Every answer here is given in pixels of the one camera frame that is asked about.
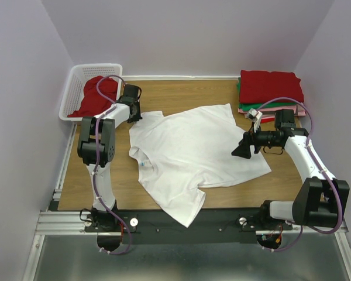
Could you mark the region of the white t-shirt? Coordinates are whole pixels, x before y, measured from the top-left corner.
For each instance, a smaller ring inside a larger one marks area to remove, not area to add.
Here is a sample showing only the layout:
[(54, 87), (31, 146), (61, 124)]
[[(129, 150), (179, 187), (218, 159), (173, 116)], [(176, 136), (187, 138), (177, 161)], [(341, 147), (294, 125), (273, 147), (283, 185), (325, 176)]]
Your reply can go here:
[(169, 216), (189, 227), (204, 205), (203, 188), (230, 187), (271, 172), (262, 154), (232, 156), (243, 138), (230, 104), (164, 116), (142, 113), (129, 130), (139, 183)]

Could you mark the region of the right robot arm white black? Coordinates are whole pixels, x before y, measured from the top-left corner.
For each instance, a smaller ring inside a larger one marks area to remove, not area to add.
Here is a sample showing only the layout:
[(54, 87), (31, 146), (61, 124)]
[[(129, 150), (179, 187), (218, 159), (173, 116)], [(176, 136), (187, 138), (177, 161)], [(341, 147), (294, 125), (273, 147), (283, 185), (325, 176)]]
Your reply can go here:
[(309, 132), (296, 125), (292, 110), (275, 112), (274, 131), (261, 129), (261, 116), (256, 109), (250, 109), (246, 114), (252, 125), (232, 155), (250, 159), (262, 149), (281, 148), (293, 160), (302, 186), (294, 201), (265, 201), (257, 215), (258, 224), (271, 229), (278, 221), (287, 221), (322, 234), (336, 232), (343, 222), (350, 190), (348, 183), (338, 180), (325, 167), (312, 145)]

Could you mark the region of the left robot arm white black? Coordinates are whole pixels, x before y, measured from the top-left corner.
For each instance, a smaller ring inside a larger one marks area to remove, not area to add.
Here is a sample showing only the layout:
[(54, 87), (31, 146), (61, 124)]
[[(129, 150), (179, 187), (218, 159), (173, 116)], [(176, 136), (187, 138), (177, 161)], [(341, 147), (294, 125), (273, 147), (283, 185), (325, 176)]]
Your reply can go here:
[(90, 174), (94, 200), (91, 219), (85, 220), (98, 224), (105, 231), (117, 226), (127, 232), (130, 228), (114, 213), (116, 198), (112, 190), (111, 162), (115, 155), (115, 129), (122, 123), (139, 121), (140, 98), (142, 89), (127, 84), (123, 95), (111, 107), (96, 116), (83, 117), (78, 139), (77, 154)]

